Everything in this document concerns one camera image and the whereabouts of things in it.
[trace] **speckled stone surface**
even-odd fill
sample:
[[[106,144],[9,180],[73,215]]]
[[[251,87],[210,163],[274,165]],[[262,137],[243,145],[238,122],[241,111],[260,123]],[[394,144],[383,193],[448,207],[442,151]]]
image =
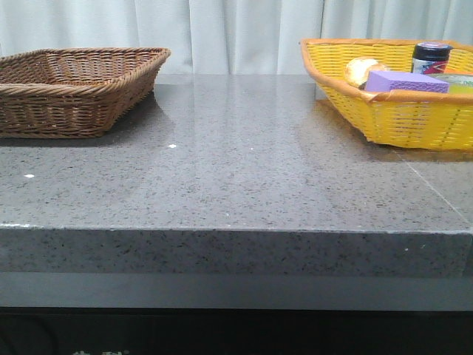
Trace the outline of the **speckled stone surface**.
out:
[[[169,75],[102,138],[1,140],[0,268],[466,274],[473,153],[367,143],[314,99],[303,75]]]

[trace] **jar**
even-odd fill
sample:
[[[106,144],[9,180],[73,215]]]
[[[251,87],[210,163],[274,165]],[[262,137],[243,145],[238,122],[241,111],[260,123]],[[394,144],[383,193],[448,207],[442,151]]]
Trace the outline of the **jar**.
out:
[[[422,42],[415,45],[411,72],[435,74],[443,72],[449,62],[451,46],[441,42]]]

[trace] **sponge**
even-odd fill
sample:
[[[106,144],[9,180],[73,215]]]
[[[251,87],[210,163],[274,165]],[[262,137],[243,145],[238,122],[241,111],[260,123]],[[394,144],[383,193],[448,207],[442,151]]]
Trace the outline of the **sponge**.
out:
[[[366,91],[386,92],[394,89],[448,92],[449,83],[413,72],[371,71],[368,75]]]

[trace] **white curtain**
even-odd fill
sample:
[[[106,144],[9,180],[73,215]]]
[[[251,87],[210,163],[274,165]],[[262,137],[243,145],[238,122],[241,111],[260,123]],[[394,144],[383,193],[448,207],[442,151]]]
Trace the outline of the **white curtain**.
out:
[[[473,44],[472,0],[0,0],[0,54],[168,47],[162,73],[304,74],[299,40]]]

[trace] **yellow container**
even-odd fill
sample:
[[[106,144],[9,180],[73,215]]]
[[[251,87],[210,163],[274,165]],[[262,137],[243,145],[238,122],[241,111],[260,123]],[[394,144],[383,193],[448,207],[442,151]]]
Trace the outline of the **yellow container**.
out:
[[[367,140],[404,148],[473,150],[473,95],[410,90],[366,92],[344,80],[347,63],[369,56],[392,70],[409,72],[414,46],[425,40],[302,40],[304,65],[336,109]],[[448,68],[473,72],[473,46],[454,49]]]

